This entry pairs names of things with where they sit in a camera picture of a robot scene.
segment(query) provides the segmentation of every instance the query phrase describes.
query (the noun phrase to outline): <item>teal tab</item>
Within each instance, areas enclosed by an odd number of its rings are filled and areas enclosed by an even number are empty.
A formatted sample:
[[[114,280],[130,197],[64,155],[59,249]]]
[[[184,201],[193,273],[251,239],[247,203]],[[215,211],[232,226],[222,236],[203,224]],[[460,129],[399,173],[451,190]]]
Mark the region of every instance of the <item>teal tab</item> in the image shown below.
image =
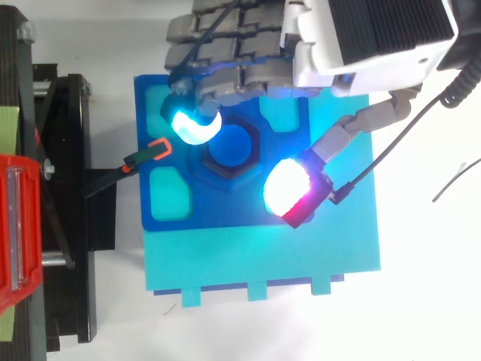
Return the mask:
[[[182,307],[198,307],[201,305],[201,288],[190,287],[182,289]]]
[[[268,299],[268,284],[266,281],[249,282],[247,284],[249,301],[264,301]]]
[[[331,277],[320,276],[313,277],[310,282],[310,291],[313,296],[330,295],[331,294]]]

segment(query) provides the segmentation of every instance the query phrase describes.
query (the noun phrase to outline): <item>black cable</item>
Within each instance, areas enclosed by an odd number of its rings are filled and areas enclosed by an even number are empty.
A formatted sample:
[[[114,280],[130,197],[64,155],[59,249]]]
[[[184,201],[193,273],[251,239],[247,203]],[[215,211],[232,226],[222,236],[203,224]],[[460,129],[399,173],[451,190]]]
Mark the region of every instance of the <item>black cable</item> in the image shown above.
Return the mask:
[[[114,185],[122,179],[131,177],[132,175],[136,175],[137,173],[138,169],[130,170],[128,168],[123,169],[123,167],[113,169],[108,173],[96,178],[95,180],[92,180],[89,183],[85,184],[80,189],[80,194],[86,199],[90,198],[95,194],[100,193],[102,190],[106,190],[108,187]]]
[[[411,123],[407,125],[406,128],[401,132],[400,135],[374,160],[360,175],[358,175],[352,182],[352,186],[355,187],[357,183],[362,181],[369,173],[371,173],[374,168],[376,168],[391,152],[392,150],[403,140],[403,138],[410,132],[410,130],[421,120],[422,117],[428,113],[432,107],[436,105],[440,100],[440,97],[437,96],[433,100],[431,100],[428,105],[422,109],[418,115],[411,120]]]
[[[431,100],[422,111],[411,120],[411,123],[404,129],[401,134],[374,160],[358,177],[352,182],[344,184],[339,190],[334,192],[332,202],[338,205],[341,203],[369,173],[371,173],[401,142],[407,133],[421,120],[428,111],[440,102],[445,108],[457,108],[481,82],[481,50],[468,64],[459,72],[455,80],[436,98]]]
[[[193,59],[195,54],[198,52],[199,48],[212,36],[213,32],[219,27],[220,23],[234,10],[234,8],[241,2],[241,0],[234,0],[231,2],[227,8],[220,14],[220,16],[212,23],[210,28],[202,34],[202,36],[195,42],[194,47],[187,53],[187,55],[182,59],[180,64],[170,73],[168,76],[168,85],[172,86],[173,83],[179,81],[182,77],[180,75],[185,69],[189,61]]]
[[[469,171],[471,168],[473,168],[476,164],[481,163],[481,159],[478,159],[476,162],[471,164],[469,167],[464,169],[463,171],[460,171],[452,180],[449,181],[449,183],[433,198],[433,203],[435,203],[443,194],[452,186],[454,182],[456,182],[464,173]]]

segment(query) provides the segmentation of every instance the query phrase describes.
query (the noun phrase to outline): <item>metal rod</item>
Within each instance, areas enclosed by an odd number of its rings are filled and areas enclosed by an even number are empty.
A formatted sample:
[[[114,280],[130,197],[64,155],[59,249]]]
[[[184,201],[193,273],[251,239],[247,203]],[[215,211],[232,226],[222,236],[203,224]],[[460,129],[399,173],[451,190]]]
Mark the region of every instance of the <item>metal rod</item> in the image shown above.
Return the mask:
[[[63,253],[60,251],[51,251],[42,253],[42,266],[43,267],[55,267],[67,265]]]
[[[38,144],[38,153],[39,156],[41,154],[45,154],[45,150],[42,147],[41,143]],[[45,178],[41,178],[40,181],[41,185],[41,195],[42,195],[42,206],[44,207],[45,212],[47,213],[47,219],[52,226],[53,235],[55,236],[55,240],[59,245],[60,250],[63,253],[65,261],[67,262],[67,268],[74,269],[75,264],[72,260],[72,252],[70,247],[68,246],[67,238],[65,237],[65,233],[60,223],[59,215],[57,214],[57,210],[55,209],[55,204],[53,203],[52,196],[50,195],[50,191],[48,190],[47,181]]]
[[[33,83],[33,95],[35,97],[47,96],[48,88],[50,88],[49,81],[35,81]]]

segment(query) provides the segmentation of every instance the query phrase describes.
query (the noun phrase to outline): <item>green tape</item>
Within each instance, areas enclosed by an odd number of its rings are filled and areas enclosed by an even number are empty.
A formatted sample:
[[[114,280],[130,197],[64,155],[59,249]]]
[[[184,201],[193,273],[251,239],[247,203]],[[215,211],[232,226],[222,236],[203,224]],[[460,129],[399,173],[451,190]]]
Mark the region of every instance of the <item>green tape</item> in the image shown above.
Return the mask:
[[[15,154],[17,148],[18,107],[0,107],[0,154]],[[15,307],[0,315],[0,341],[11,342],[14,336]]]
[[[18,107],[0,107],[0,154],[15,154],[19,112]]]
[[[0,342],[11,342],[14,337],[15,306],[0,316]]]

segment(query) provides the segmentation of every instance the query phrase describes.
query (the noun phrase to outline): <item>orange clip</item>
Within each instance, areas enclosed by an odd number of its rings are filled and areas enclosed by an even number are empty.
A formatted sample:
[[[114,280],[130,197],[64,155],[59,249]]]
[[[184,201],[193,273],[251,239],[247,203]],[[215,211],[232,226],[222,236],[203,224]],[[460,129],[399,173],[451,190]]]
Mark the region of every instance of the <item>orange clip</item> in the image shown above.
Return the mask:
[[[149,143],[149,147],[153,147],[154,145],[161,144],[161,143],[165,144],[165,147],[167,148],[167,150],[164,153],[159,154],[158,156],[154,157],[154,160],[160,160],[160,159],[165,158],[166,156],[170,156],[172,154],[172,145],[167,140],[167,138],[159,138],[156,141],[153,141],[152,143]]]

